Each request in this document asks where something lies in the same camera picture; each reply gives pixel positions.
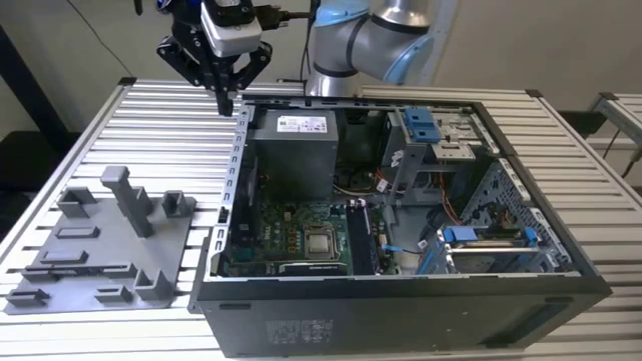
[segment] blue clip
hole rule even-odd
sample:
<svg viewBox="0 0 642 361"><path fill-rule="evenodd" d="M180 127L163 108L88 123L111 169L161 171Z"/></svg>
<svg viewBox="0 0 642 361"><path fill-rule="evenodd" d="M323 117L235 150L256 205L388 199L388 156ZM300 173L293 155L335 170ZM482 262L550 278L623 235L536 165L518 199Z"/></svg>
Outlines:
<svg viewBox="0 0 642 361"><path fill-rule="evenodd" d="M426 256L426 259L423 260L422 267L419 268L418 275L423 275L426 272L426 269L428 268L430 260L432 259L432 252L428 253Z"/></svg>
<svg viewBox="0 0 642 361"><path fill-rule="evenodd" d="M402 252L403 251L403 248L400 248L399 246L394 246L391 244L382 244L382 249L383 250L391 250L392 252Z"/></svg>
<svg viewBox="0 0 642 361"><path fill-rule="evenodd" d="M452 229L450 229L450 228L443 229L443 239L444 239L446 243L454 241Z"/></svg>
<svg viewBox="0 0 642 361"><path fill-rule="evenodd" d="M470 227L452 227L452 236L456 242L470 242L478 240L478 234L474 228Z"/></svg>
<svg viewBox="0 0 642 361"><path fill-rule="evenodd" d="M534 247L538 244L538 232L531 227L523 229L523 235L528 241L528 247Z"/></svg>
<svg viewBox="0 0 642 361"><path fill-rule="evenodd" d="M422 143L438 143L442 133L434 122L432 114L427 109L406 108L403 122L408 128L412 141Z"/></svg>

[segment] metal frame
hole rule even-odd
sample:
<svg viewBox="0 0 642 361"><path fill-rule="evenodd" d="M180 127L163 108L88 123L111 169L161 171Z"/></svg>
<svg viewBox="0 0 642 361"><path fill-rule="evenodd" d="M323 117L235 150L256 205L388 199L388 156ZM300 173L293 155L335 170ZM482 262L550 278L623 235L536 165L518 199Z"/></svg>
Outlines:
<svg viewBox="0 0 642 361"><path fill-rule="evenodd" d="M300 94L300 85L256 84L247 93ZM369 98L483 103L555 213L615 293L591 312L580 314L522 352L498 350L491 354L459 356L414 353L411 358L638 360L642 357L639 198L631 196L630 188L550 106L523 91L365 86L364 93ZM199 204L172 307L16 317L0 314L0 340L4 341L0 355L32 355L34 359L57 356L53 358L67 360L139 359L141 356L223 359L204 317L185 310L197 254L200 248L208 246L207 238L216 227L224 179L220 170L225 169L228 153L224 152L228 152L236 127L233 122L216 116L215 106L204 90L181 82L139 80L133 86L119 86L0 244L0 295L5 295L18 281L18 276L6 273L6 269L33 259L33 247L46 239L48 225L57 219L59 212L50 205L64 184L96 187L99 169L116 162L129 166L135 185L145 185L148 189L157 184L165 188L168 184L184 185ZM408 359L407 354L359 357Z"/></svg>
<svg viewBox="0 0 642 361"><path fill-rule="evenodd" d="M630 139L642 145L642 95L600 93L592 110L600 112Z"/></svg>

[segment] blue drive bracket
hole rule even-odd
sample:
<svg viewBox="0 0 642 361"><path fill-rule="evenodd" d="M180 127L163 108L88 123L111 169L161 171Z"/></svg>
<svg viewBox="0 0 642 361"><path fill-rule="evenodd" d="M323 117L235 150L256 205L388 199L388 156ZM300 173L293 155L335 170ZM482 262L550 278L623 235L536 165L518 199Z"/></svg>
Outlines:
<svg viewBox="0 0 642 361"><path fill-rule="evenodd" d="M438 143L442 133L427 109L406 108L403 110L403 123L408 129L410 138L418 143Z"/></svg>

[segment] label on case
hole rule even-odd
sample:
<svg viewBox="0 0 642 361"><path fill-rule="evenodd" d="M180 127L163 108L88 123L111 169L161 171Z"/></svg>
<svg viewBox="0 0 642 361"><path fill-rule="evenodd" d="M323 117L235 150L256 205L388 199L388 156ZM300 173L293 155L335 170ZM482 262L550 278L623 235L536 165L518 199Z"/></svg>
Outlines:
<svg viewBox="0 0 642 361"><path fill-rule="evenodd" d="M295 117L281 115L276 120L276 131L284 133L327 133L325 117Z"/></svg>

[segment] blue latch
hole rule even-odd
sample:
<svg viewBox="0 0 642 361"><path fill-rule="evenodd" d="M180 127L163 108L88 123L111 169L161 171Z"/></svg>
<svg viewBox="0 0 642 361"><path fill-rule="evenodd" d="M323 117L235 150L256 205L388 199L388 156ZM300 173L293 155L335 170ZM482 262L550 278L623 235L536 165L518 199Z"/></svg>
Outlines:
<svg viewBox="0 0 642 361"><path fill-rule="evenodd" d="M408 128L412 141L438 143L442 140L442 133L435 124L432 113L427 109L406 108L403 115L403 122Z"/></svg>
<svg viewBox="0 0 642 361"><path fill-rule="evenodd" d="M523 229L523 235L528 241L528 247L534 247L538 244L538 232L531 227Z"/></svg>
<svg viewBox="0 0 642 361"><path fill-rule="evenodd" d="M478 234L471 227L448 227L443 229L446 242L471 242L478 240Z"/></svg>

